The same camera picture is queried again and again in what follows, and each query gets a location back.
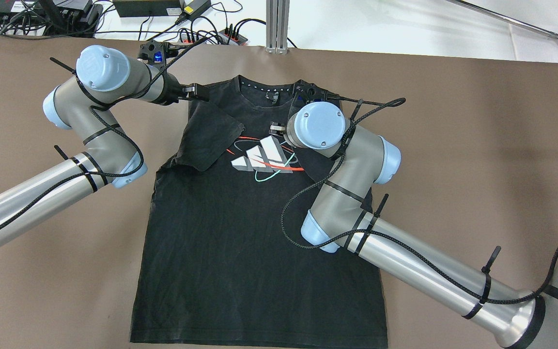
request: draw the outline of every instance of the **adidas logo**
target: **adidas logo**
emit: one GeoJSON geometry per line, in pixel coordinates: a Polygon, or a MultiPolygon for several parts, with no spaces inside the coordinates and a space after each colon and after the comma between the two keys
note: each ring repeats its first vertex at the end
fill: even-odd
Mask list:
{"type": "MultiPolygon", "coordinates": [[[[247,150],[247,155],[231,161],[232,166],[239,171],[277,172],[278,166],[283,168],[288,162],[279,140],[273,136],[260,139],[260,145],[247,150]]],[[[281,169],[282,173],[292,173],[292,170],[281,169]]]]}

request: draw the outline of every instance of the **cable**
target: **cable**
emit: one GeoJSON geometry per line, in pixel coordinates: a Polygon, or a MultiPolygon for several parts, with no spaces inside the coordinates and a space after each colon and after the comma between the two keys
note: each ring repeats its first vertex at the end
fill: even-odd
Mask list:
{"type": "Polygon", "coordinates": [[[223,3],[220,2],[220,1],[217,2],[217,3],[215,3],[215,4],[212,4],[211,7],[212,7],[213,9],[219,11],[219,12],[222,12],[222,13],[239,13],[239,12],[241,12],[241,11],[242,11],[242,4],[239,3],[238,0],[234,0],[234,2],[235,2],[236,4],[238,4],[238,6],[240,6],[239,9],[234,10],[234,11],[226,11],[225,6],[223,6],[223,3]],[[221,7],[223,7],[223,10],[220,10],[220,9],[218,9],[218,8],[215,7],[215,5],[219,5],[219,4],[221,5],[221,7]]]}
{"type": "Polygon", "coordinates": [[[220,36],[218,33],[212,33],[209,31],[204,31],[204,30],[199,30],[197,31],[197,33],[203,33],[203,37],[208,38],[208,42],[210,42],[213,45],[222,45],[222,42],[220,41],[220,36]]]}
{"type": "Polygon", "coordinates": [[[186,13],[181,13],[178,18],[175,20],[175,22],[173,22],[173,24],[165,29],[164,31],[158,32],[158,34],[154,35],[153,37],[149,38],[149,40],[154,40],[155,38],[158,38],[159,36],[168,33],[170,30],[172,30],[174,27],[178,26],[180,23],[184,22],[184,20],[186,20],[186,13]]]}
{"type": "Polygon", "coordinates": [[[141,31],[143,30],[143,25],[146,24],[146,22],[148,22],[148,20],[150,20],[152,16],[148,16],[148,18],[146,18],[146,20],[144,20],[141,25],[139,26],[139,37],[137,37],[137,41],[141,41],[141,31]]]}
{"type": "MultiPolygon", "coordinates": [[[[238,37],[240,35],[240,29],[242,28],[242,25],[247,23],[247,22],[256,22],[256,23],[260,23],[260,24],[264,24],[264,26],[266,25],[266,22],[261,20],[261,19],[257,19],[257,18],[244,18],[242,20],[239,20],[236,25],[234,26],[235,29],[235,34],[236,37],[238,37]]],[[[292,46],[294,46],[294,48],[298,48],[294,42],[292,40],[290,40],[290,38],[287,38],[288,42],[290,42],[290,44],[292,44],[292,46]]]]}
{"type": "MultiPolygon", "coordinates": [[[[58,2],[56,4],[56,6],[58,6],[62,3],[64,3],[64,1],[58,2]]],[[[9,31],[9,30],[14,30],[14,33],[16,33],[17,30],[22,30],[24,32],[24,34],[27,35],[27,34],[29,34],[29,32],[37,30],[37,29],[41,29],[42,27],[46,27],[45,32],[47,32],[50,27],[54,26],[52,22],[50,22],[46,18],[38,15],[35,11],[33,11],[33,7],[36,6],[36,4],[38,4],[38,2],[34,2],[33,4],[25,3],[26,8],[23,11],[20,11],[20,13],[17,13],[13,17],[11,17],[8,20],[8,22],[5,26],[0,27],[0,35],[7,36],[7,31],[9,31]],[[32,14],[33,16],[38,18],[38,20],[40,20],[40,22],[38,24],[31,24],[31,18],[28,17],[29,14],[32,14]]],[[[114,11],[114,10],[115,9],[113,9],[113,4],[112,4],[111,6],[107,7],[107,9],[105,9],[102,12],[102,14],[100,14],[96,18],[96,20],[87,29],[84,29],[83,31],[74,31],[74,30],[72,30],[72,28],[62,28],[61,30],[64,31],[64,34],[58,34],[57,37],[62,37],[62,36],[67,36],[67,35],[80,35],[80,34],[83,34],[83,33],[88,33],[95,27],[95,25],[102,18],[104,18],[106,13],[109,13],[109,12],[114,11]]],[[[25,38],[25,39],[26,40],[42,40],[42,38],[33,38],[33,39],[32,38],[25,38]]]]}
{"type": "Polygon", "coordinates": [[[210,25],[212,26],[212,28],[215,30],[215,33],[216,33],[216,34],[215,34],[215,38],[217,38],[217,42],[219,42],[220,44],[222,44],[222,43],[223,43],[223,40],[221,40],[221,37],[219,36],[219,31],[217,31],[217,27],[215,27],[215,24],[214,24],[211,20],[209,20],[208,17],[199,16],[199,17],[195,18],[194,20],[192,20],[192,21],[191,21],[191,32],[192,32],[192,33],[195,33],[195,32],[193,31],[193,23],[195,23],[195,20],[198,20],[199,18],[205,19],[208,23],[210,23],[210,25]]]}
{"type": "MultiPolygon", "coordinates": [[[[139,31],[104,31],[104,32],[94,32],[96,34],[103,34],[103,33],[139,33],[139,31]]],[[[155,31],[142,31],[142,33],[160,33],[160,34],[164,34],[164,33],[178,33],[178,31],[175,32],[155,32],[155,31]]],[[[66,35],[66,34],[57,34],[57,35],[50,35],[50,36],[46,36],[46,37],[15,37],[15,36],[11,36],[8,34],[2,34],[0,33],[0,36],[3,37],[7,37],[7,38],[13,38],[15,40],[49,40],[52,38],[62,38],[62,37],[73,37],[71,35],[66,35]]]]}
{"type": "Polygon", "coordinates": [[[3,223],[0,224],[0,230],[7,227],[10,223],[12,223],[13,221],[15,221],[16,219],[18,219],[18,217],[22,216],[25,212],[27,212],[27,210],[29,210],[30,208],[32,208],[36,203],[38,203],[42,198],[44,198],[46,195],[48,195],[50,192],[52,192],[53,190],[55,190],[57,187],[59,187],[60,185],[63,185],[64,183],[67,183],[68,181],[71,181],[72,179],[75,179],[76,177],[80,177],[80,176],[86,176],[86,175],[98,175],[98,176],[108,176],[108,177],[126,177],[126,176],[130,176],[133,173],[137,172],[144,164],[144,158],[143,158],[143,154],[141,152],[141,149],[139,148],[139,146],[137,146],[137,144],[135,143],[135,141],[133,141],[132,139],[130,139],[130,137],[128,137],[126,135],[126,133],[123,133],[122,131],[117,130],[116,128],[114,128],[113,126],[111,126],[108,122],[104,121],[104,119],[102,119],[102,117],[100,117],[100,115],[96,112],[96,110],[98,111],[106,111],[109,108],[111,108],[112,106],[114,106],[115,104],[124,101],[126,99],[131,99],[131,98],[137,98],[137,97],[141,97],[142,95],[145,95],[149,89],[151,88],[151,86],[160,78],[163,77],[165,75],[165,73],[167,72],[167,69],[172,66],[175,62],[177,62],[180,58],[182,58],[182,56],[184,56],[188,51],[190,51],[193,47],[198,46],[199,44],[203,43],[204,41],[206,41],[206,38],[202,38],[201,40],[189,45],[188,47],[186,47],[185,49],[183,49],[182,51],[180,51],[179,55],[177,55],[173,60],[171,60],[168,64],[166,64],[164,67],[162,67],[161,69],[159,69],[159,73],[157,75],[155,75],[155,77],[153,77],[152,79],[150,79],[150,81],[148,82],[148,84],[146,84],[142,89],[140,89],[137,92],[133,92],[130,93],[129,95],[125,95],[124,97],[120,97],[118,99],[116,99],[115,101],[111,102],[110,104],[108,104],[106,107],[102,108],[102,107],[98,107],[98,106],[89,106],[89,110],[92,113],[92,115],[98,119],[98,121],[100,123],[102,123],[106,128],[108,128],[110,131],[115,132],[117,135],[119,135],[120,137],[124,138],[127,142],[129,142],[133,148],[135,148],[135,151],[137,153],[139,153],[139,165],[137,167],[135,167],[134,169],[132,169],[129,172],[126,173],[106,173],[106,172],[102,172],[102,171],[97,171],[97,172],[81,172],[81,173],[76,173],[72,176],[66,177],[64,179],[62,179],[61,181],[55,183],[53,186],[49,187],[47,190],[45,190],[44,192],[42,192],[42,194],[38,195],[34,200],[32,200],[29,204],[27,204],[24,208],[22,208],[19,212],[17,212],[16,214],[14,214],[13,216],[11,216],[9,219],[7,219],[6,221],[4,221],[3,223]]]}

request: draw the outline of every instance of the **white table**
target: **white table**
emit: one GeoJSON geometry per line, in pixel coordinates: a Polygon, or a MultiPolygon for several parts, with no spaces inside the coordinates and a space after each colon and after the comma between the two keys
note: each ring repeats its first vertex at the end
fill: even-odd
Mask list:
{"type": "MultiPolygon", "coordinates": [[[[231,24],[243,18],[266,20],[266,1],[240,2],[242,11],[228,14],[231,24]]],[[[558,0],[470,2],[558,33],[558,0]]],[[[223,4],[228,10],[239,7],[232,0],[223,0],[223,4]]],[[[224,28],[223,13],[210,9],[204,16],[217,29],[224,28]]],[[[120,18],[113,11],[105,16],[101,31],[138,31],[144,20],[120,18]]],[[[174,17],[154,17],[143,28],[162,31],[174,21],[174,17]]],[[[175,29],[183,26],[190,27],[190,22],[187,20],[175,29]]],[[[194,29],[212,28],[206,21],[197,20],[194,29]]],[[[262,24],[246,23],[241,34],[249,39],[249,45],[265,46],[262,24]]],[[[141,39],[151,36],[142,34],[141,39]]],[[[292,0],[288,36],[299,48],[307,49],[558,63],[558,41],[444,0],[292,0]]],[[[138,33],[99,33],[96,37],[137,40],[138,33]]],[[[175,34],[160,38],[173,37],[175,34]]]]}

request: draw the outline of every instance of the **graphic print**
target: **graphic print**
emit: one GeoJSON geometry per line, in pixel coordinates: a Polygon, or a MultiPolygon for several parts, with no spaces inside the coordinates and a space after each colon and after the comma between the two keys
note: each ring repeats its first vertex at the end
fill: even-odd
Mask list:
{"type": "Polygon", "coordinates": [[[245,155],[233,159],[231,161],[232,166],[239,171],[255,172],[255,181],[263,182],[279,173],[293,173],[303,170],[301,167],[290,166],[298,162],[296,154],[288,146],[279,143],[279,139],[272,135],[263,139],[238,137],[233,146],[240,152],[244,152],[245,155]],[[257,177],[258,172],[272,174],[269,177],[259,179],[257,177]]]}

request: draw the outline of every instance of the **black cable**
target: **black cable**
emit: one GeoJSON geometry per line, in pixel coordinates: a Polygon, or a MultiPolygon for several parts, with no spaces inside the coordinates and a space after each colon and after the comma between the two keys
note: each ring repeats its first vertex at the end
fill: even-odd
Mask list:
{"type": "MultiPolygon", "coordinates": [[[[261,20],[261,19],[257,19],[257,18],[244,18],[242,20],[239,20],[236,25],[234,26],[235,29],[235,34],[236,37],[238,37],[240,35],[240,29],[242,28],[242,25],[244,25],[247,22],[256,22],[256,23],[260,23],[260,24],[264,24],[264,26],[266,25],[266,22],[261,20]]],[[[292,46],[294,46],[294,48],[298,48],[294,42],[292,40],[290,40],[290,38],[287,38],[288,42],[290,42],[290,44],[292,44],[292,46]]]]}
{"type": "Polygon", "coordinates": [[[146,20],[144,20],[141,25],[139,26],[139,37],[137,37],[137,41],[141,40],[141,31],[143,30],[143,25],[146,24],[146,22],[148,22],[148,20],[150,20],[150,18],[152,18],[152,16],[148,16],[148,18],[146,18],[146,20]]]}
{"type": "Polygon", "coordinates": [[[221,36],[217,33],[213,31],[204,31],[203,29],[200,29],[199,31],[197,31],[197,33],[202,33],[203,37],[208,38],[208,42],[211,42],[213,45],[221,45],[223,44],[221,36]]]}
{"type": "Polygon", "coordinates": [[[223,6],[223,3],[220,2],[220,1],[217,2],[217,3],[215,3],[215,4],[212,4],[211,7],[212,7],[213,9],[219,11],[219,12],[222,12],[222,13],[239,13],[239,12],[241,12],[241,11],[242,11],[242,4],[239,3],[238,0],[234,0],[234,2],[235,2],[236,4],[238,4],[238,6],[240,6],[241,8],[239,8],[239,9],[237,9],[237,10],[234,10],[234,11],[226,11],[226,10],[225,10],[225,6],[223,6]],[[215,7],[215,5],[219,5],[219,4],[221,4],[221,7],[223,7],[223,10],[220,10],[220,9],[218,9],[218,8],[215,7]]]}
{"type": "Polygon", "coordinates": [[[296,46],[296,44],[295,44],[292,40],[290,40],[290,38],[287,38],[287,39],[288,39],[288,42],[290,42],[290,44],[292,44],[292,46],[293,46],[294,48],[298,48],[298,47],[296,46]]]}
{"type": "MultiPolygon", "coordinates": [[[[100,15],[96,18],[96,20],[95,20],[91,25],[88,26],[87,29],[84,29],[83,31],[73,31],[73,32],[66,30],[64,34],[52,35],[52,36],[47,37],[47,38],[68,37],[68,36],[80,35],[80,34],[84,34],[84,33],[94,34],[95,32],[94,32],[94,33],[89,33],[89,32],[90,32],[92,29],[95,29],[95,25],[98,24],[98,22],[99,22],[100,20],[102,20],[102,19],[105,17],[105,15],[106,15],[107,13],[110,13],[111,11],[115,11],[115,8],[113,8],[113,7],[114,7],[114,6],[113,6],[113,2],[111,2],[110,0],[99,0],[99,1],[97,1],[97,2],[100,2],[100,1],[103,1],[103,2],[110,2],[112,5],[110,5],[109,7],[107,7],[107,8],[102,12],[102,14],[100,14],[100,15]]],[[[64,3],[64,1],[58,2],[58,4],[56,4],[56,6],[59,5],[59,4],[62,4],[62,3],[64,3]]],[[[50,26],[53,26],[53,23],[52,23],[52,22],[46,20],[46,18],[44,18],[44,17],[42,17],[42,16],[36,14],[36,13],[33,11],[33,7],[34,7],[36,4],[38,4],[38,2],[34,2],[33,4],[26,4],[26,7],[28,7],[28,8],[24,9],[24,10],[21,11],[20,13],[17,13],[15,16],[11,17],[11,18],[9,19],[8,24],[7,24],[6,26],[0,28],[0,35],[10,37],[8,34],[6,34],[7,31],[9,31],[9,30],[11,30],[11,29],[14,29],[14,31],[15,31],[14,33],[16,33],[16,31],[17,31],[18,29],[26,29],[26,26],[21,26],[21,27],[19,27],[18,24],[17,24],[17,22],[18,22],[18,20],[22,19],[22,17],[23,17],[24,15],[26,15],[26,14],[28,14],[28,13],[35,14],[35,16],[36,16],[39,20],[42,21],[42,24],[45,24],[46,26],[49,26],[49,27],[50,27],[50,26]]],[[[11,37],[11,38],[16,38],[16,39],[19,39],[19,40],[45,40],[45,39],[47,39],[47,38],[17,38],[17,37],[11,37]]]]}
{"type": "MultiPolygon", "coordinates": [[[[139,31],[104,31],[104,32],[94,32],[97,34],[104,34],[104,33],[139,33],[139,31]]],[[[160,33],[160,34],[165,34],[165,33],[178,33],[178,31],[175,32],[155,32],[155,31],[142,31],[142,33],[160,33]]],[[[19,36],[12,36],[9,34],[2,34],[0,33],[0,36],[3,37],[7,37],[7,38],[13,38],[15,40],[49,40],[52,38],[63,38],[63,37],[73,37],[71,35],[66,35],[66,34],[57,34],[57,35],[50,35],[50,36],[46,36],[46,37],[19,37],[19,36]]]]}
{"type": "Polygon", "coordinates": [[[117,104],[121,101],[124,101],[126,99],[131,99],[131,98],[137,98],[137,97],[141,97],[142,95],[145,95],[149,91],[151,86],[160,77],[163,77],[166,74],[167,69],[170,66],[172,66],[175,62],[177,62],[177,60],[179,60],[182,56],[184,56],[184,54],[186,54],[188,51],[190,51],[193,47],[203,43],[205,40],[206,40],[206,38],[202,38],[202,40],[199,40],[198,42],[195,42],[195,43],[189,45],[188,47],[186,47],[185,49],[183,49],[182,51],[180,51],[179,55],[177,55],[173,60],[171,60],[168,64],[166,64],[164,67],[162,67],[159,70],[159,73],[157,75],[155,75],[155,77],[150,79],[148,84],[146,84],[146,86],[144,86],[144,88],[140,89],[139,91],[131,93],[130,95],[125,95],[124,97],[120,97],[120,98],[116,99],[115,101],[111,102],[108,106],[106,106],[104,108],[103,107],[98,107],[98,106],[90,106],[89,107],[89,110],[92,113],[92,115],[96,119],[98,119],[98,121],[100,121],[100,123],[102,123],[110,131],[113,131],[113,132],[117,133],[117,135],[124,138],[127,142],[130,142],[130,144],[133,146],[133,148],[135,148],[135,150],[139,153],[139,165],[137,167],[135,167],[134,169],[132,169],[131,171],[126,172],[126,173],[105,173],[105,172],[102,172],[102,171],[97,171],[97,172],[76,173],[72,176],[66,177],[66,178],[62,179],[61,181],[55,183],[53,186],[49,187],[47,190],[42,192],[42,194],[38,195],[34,200],[32,200],[29,204],[27,204],[24,208],[22,208],[19,212],[17,212],[13,216],[11,216],[9,219],[7,219],[3,223],[1,223],[0,224],[0,230],[5,228],[6,226],[8,226],[10,223],[15,221],[16,219],[18,219],[18,217],[22,216],[25,212],[27,212],[27,210],[29,210],[36,203],[38,203],[38,201],[40,201],[43,197],[48,195],[50,192],[55,190],[60,185],[63,185],[64,183],[67,183],[71,179],[75,179],[76,177],[81,177],[81,176],[86,176],[86,175],[98,175],[98,176],[108,176],[108,177],[126,177],[126,176],[130,176],[133,173],[137,172],[144,164],[144,158],[143,158],[143,154],[141,152],[141,149],[139,148],[139,146],[137,146],[135,141],[133,141],[132,139],[130,139],[130,137],[128,137],[126,135],[126,133],[123,133],[122,131],[119,131],[119,130],[115,129],[108,122],[104,121],[104,119],[102,119],[102,117],[100,117],[100,115],[96,112],[96,110],[106,111],[106,110],[108,110],[109,108],[111,108],[112,106],[114,106],[115,104],[117,104]]]}
{"type": "Polygon", "coordinates": [[[172,30],[174,27],[179,26],[180,23],[184,22],[184,21],[186,20],[186,18],[187,18],[186,13],[184,13],[184,12],[181,13],[181,14],[178,16],[178,18],[175,20],[175,22],[173,22],[173,24],[172,24],[169,28],[167,28],[167,29],[165,29],[164,31],[161,31],[161,32],[159,32],[158,34],[154,35],[153,37],[149,38],[148,41],[149,41],[149,40],[154,40],[155,38],[158,38],[159,36],[161,36],[161,35],[163,35],[163,34],[165,34],[165,33],[168,33],[168,32],[169,32],[170,30],[172,30]]]}
{"type": "Polygon", "coordinates": [[[199,18],[205,19],[208,23],[210,23],[210,25],[212,26],[212,28],[215,30],[215,33],[216,33],[216,34],[215,34],[215,38],[217,38],[217,42],[218,42],[219,44],[223,44],[223,39],[219,36],[219,31],[217,31],[217,27],[215,27],[215,24],[214,24],[211,20],[209,20],[208,17],[199,16],[199,17],[195,18],[194,20],[192,20],[192,21],[191,21],[191,33],[199,33],[199,32],[201,32],[201,31],[196,31],[196,32],[193,31],[193,23],[195,23],[195,20],[197,20],[197,19],[199,19],[199,18]]]}
{"type": "Polygon", "coordinates": [[[225,6],[223,6],[222,2],[219,2],[219,4],[221,5],[221,7],[223,7],[223,11],[221,11],[220,9],[215,9],[215,5],[212,4],[211,7],[219,12],[222,12],[225,15],[225,27],[228,27],[228,11],[225,11],[225,6]]]}

